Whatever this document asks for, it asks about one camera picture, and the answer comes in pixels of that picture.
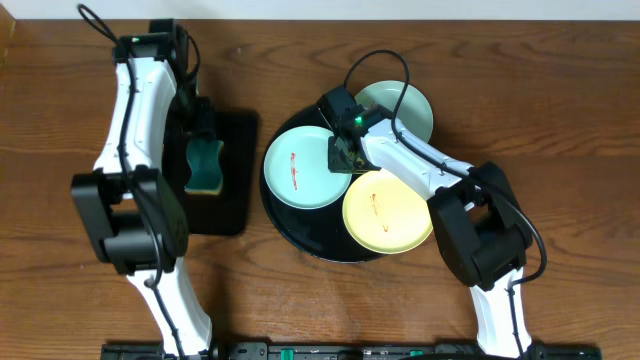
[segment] light green plate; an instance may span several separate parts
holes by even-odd
[[[299,126],[278,136],[264,158],[264,177],[271,193],[303,210],[338,200],[349,187],[351,174],[329,171],[327,144],[332,135],[319,126]]]
[[[401,81],[380,81],[362,89],[355,96],[355,99],[365,108],[375,102],[393,111],[403,86],[404,83]],[[413,135],[424,142],[429,142],[433,132],[433,111],[431,111],[431,105],[429,105],[427,98],[422,95],[420,90],[411,85],[407,88],[402,104],[400,104],[398,119]]]

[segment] sponge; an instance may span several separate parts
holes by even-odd
[[[187,144],[187,162],[191,167],[191,178],[184,186],[187,194],[218,195],[222,191],[221,140],[194,137]]]

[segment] green connector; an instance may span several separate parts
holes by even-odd
[[[280,360],[293,360],[293,350],[282,349],[280,351]]]

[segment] wooden table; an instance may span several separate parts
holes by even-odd
[[[146,22],[110,22],[117,34]],[[392,48],[435,112],[432,144],[491,159],[546,240],[524,287],[528,329],[548,343],[640,356],[640,25],[567,22],[184,21],[201,92],[261,117],[258,154],[289,116]],[[79,21],[19,21],[0,74],[0,348],[14,359],[97,358],[106,340],[160,339],[142,298],[99,263],[69,194],[91,170],[115,99],[110,43]],[[401,79],[384,56],[351,89]],[[360,265],[305,255],[274,229],[257,176],[235,238],[192,236],[187,266],[225,339],[473,339],[469,290],[434,238]],[[528,252],[531,272],[539,255]]]

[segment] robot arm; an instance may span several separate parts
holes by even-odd
[[[510,281],[523,274],[524,251],[531,245],[530,234],[522,231],[525,227],[473,184],[441,171],[396,140],[389,110],[376,106],[364,110],[342,86],[325,94],[318,106],[335,134],[328,144],[329,169],[359,173],[384,168],[427,201],[440,253],[453,274],[471,289],[479,346],[488,355],[517,358],[506,289]],[[396,128],[410,145],[431,159],[459,173],[482,178],[515,200],[497,166],[474,169],[418,139],[399,119]],[[489,215],[473,223],[466,211],[482,205],[489,206]],[[514,291],[518,334],[526,349],[531,337],[524,324],[520,287]]]
[[[211,124],[211,119],[202,121],[202,113],[193,110],[196,105],[206,106],[208,101],[196,97],[194,79],[186,72],[187,37],[172,20],[152,21],[149,34],[122,37],[121,41],[135,55],[129,58],[114,49],[118,94],[111,128],[94,172],[73,177],[72,196],[98,259],[126,275],[147,302],[162,332],[164,352],[179,353],[167,321],[170,319],[186,356],[206,354],[213,348],[212,323],[198,302],[185,267],[187,219],[161,174],[161,163],[167,122],[179,123],[182,130],[193,130],[196,123]],[[130,61],[135,73],[136,94],[125,137],[125,161],[136,184],[133,191],[142,202],[138,208],[146,210],[148,225],[159,240],[163,265],[157,285],[160,299],[145,284],[156,275],[157,259],[154,241],[141,214],[112,209],[112,205],[132,197],[122,179],[117,150],[129,97],[126,61]]]

